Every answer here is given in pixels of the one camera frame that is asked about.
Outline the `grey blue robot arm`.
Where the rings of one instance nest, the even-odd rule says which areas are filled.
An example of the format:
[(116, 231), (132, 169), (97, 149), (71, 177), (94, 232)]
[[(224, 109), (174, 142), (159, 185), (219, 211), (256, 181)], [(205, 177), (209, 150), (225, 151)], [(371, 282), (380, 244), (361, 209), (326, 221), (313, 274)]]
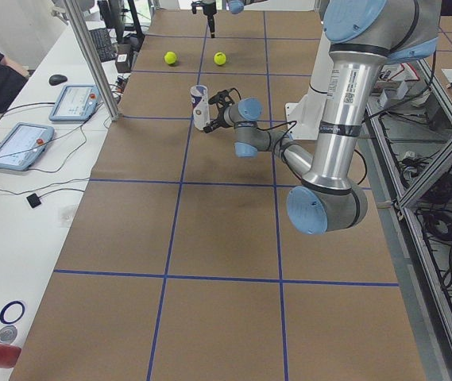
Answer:
[(421, 60), (437, 48), (440, 1), (327, 1), (323, 31), (333, 62), (315, 152), (309, 153), (288, 133), (259, 129), (256, 98), (225, 100), (222, 91), (210, 102), (218, 116), (204, 128), (233, 128), (235, 153), (254, 157), (270, 151), (301, 184), (287, 196), (287, 213), (305, 234), (348, 229), (366, 215), (364, 191), (348, 177), (368, 98), (386, 64)]
[[(227, 1), (229, 10), (232, 14), (239, 14), (248, 5), (261, 2), (261, 0), (231, 0)], [(197, 14), (197, 9), (201, 8), (203, 14), (207, 17), (207, 25), (211, 38), (215, 38), (214, 16), (217, 13), (217, 2), (215, 0), (202, 0), (191, 2), (191, 12)]]

